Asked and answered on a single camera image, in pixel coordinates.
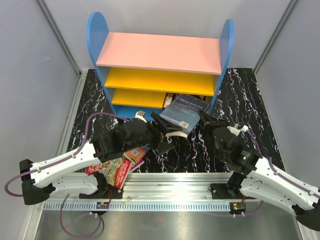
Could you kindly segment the Nineteen Eighty-Four grey-blue book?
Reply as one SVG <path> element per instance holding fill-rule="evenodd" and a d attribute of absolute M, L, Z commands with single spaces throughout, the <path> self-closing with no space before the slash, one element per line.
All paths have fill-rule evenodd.
<path fill-rule="evenodd" d="M 192 95 L 180 94 L 169 104 L 160 116 L 182 128 L 177 135 L 187 138 L 200 120 L 199 111 L 206 112 L 211 104 Z"/>

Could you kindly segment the black Treehouse book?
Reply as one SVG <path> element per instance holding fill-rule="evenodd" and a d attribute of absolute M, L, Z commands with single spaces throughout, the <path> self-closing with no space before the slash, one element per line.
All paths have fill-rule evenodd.
<path fill-rule="evenodd" d="M 164 110 L 166 107 L 168 107 L 175 98 L 177 98 L 179 95 L 181 95 L 180 93 L 172 93 L 172 92 L 167 92 L 166 95 L 165 95 L 165 98 L 164 98 L 164 101 L 163 101 L 163 104 L 162 104 L 162 109 Z M 205 95 L 194 95 L 194 94 L 191 94 L 192 97 L 194 98 L 197 98 L 197 99 L 200 99 L 202 101 L 205 101 L 205 102 L 209 102 L 209 97 L 208 96 L 205 96 Z"/>

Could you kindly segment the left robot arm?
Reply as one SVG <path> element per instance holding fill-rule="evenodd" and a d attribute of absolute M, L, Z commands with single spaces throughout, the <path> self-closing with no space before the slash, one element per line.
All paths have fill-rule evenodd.
<path fill-rule="evenodd" d="M 80 147 L 52 159 L 32 162 L 29 159 L 19 163 L 21 188 L 24 204 L 42 203 L 54 195 L 77 195 L 81 199 L 101 199 L 110 192 L 104 173 L 90 174 L 79 169 L 105 164 L 115 160 L 130 150 L 149 147 L 156 154 L 173 149 L 165 137 L 182 133 L 183 127 L 173 124 L 155 112 L 153 122 L 142 116 L 121 123 L 83 142 Z"/>

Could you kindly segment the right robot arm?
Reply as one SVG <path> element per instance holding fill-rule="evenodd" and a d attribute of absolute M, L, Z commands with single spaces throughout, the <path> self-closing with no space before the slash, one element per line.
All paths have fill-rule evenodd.
<path fill-rule="evenodd" d="M 206 147 L 233 172 L 226 184 L 229 197 L 244 196 L 269 203 L 287 211 L 305 227 L 320 230 L 319 187 L 276 167 L 260 149 L 242 144 L 241 133 L 251 133 L 246 125 L 232 127 L 226 120 L 200 110 L 199 126 Z"/>

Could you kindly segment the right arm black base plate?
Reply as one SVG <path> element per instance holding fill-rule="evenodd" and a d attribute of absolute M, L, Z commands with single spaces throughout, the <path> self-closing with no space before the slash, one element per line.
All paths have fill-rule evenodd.
<path fill-rule="evenodd" d="M 254 197 L 244 196 L 239 190 L 229 190 L 226 183 L 211 183 L 207 189 L 213 200 L 255 200 Z"/>

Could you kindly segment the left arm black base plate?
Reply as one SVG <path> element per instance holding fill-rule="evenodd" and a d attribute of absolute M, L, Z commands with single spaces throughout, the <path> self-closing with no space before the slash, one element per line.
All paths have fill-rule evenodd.
<path fill-rule="evenodd" d="M 122 199 L 123 189 L 119 189 L 111 184 L 108 184 L 107 189 L 98 189 L 92 194 L 80 193 L 80 199 Z"/>

